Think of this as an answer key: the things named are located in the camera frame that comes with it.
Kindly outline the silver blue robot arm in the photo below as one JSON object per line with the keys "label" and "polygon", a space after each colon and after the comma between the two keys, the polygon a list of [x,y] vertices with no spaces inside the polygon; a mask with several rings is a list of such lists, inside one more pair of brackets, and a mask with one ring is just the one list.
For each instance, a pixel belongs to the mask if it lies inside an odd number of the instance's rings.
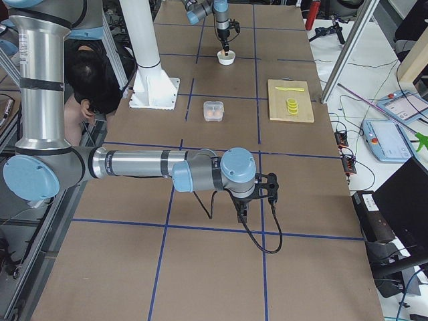
{"label": "silver blue robot arm", "polygon": [[213,14],[214,25],[222,50],[225,55],[229,54],[229,36],[231,20],[229,18],[229,6],[226,0],[183,0],[182,1],[187,19],[191,25]]}
{"label": "silver blue robot arm", "polygon": [[19,32],[23,135],[16,154],[3,167],[9,189],[27,201],[40,201],[82,181],[107,176],[164,177],[179,192],[227,191],[239,222],[260,196],[260,174],[244,148],[224,155],[203,149],[118,151],[77,147],[65,137],[65,38],[101,39],[101,1],[7,1]]}

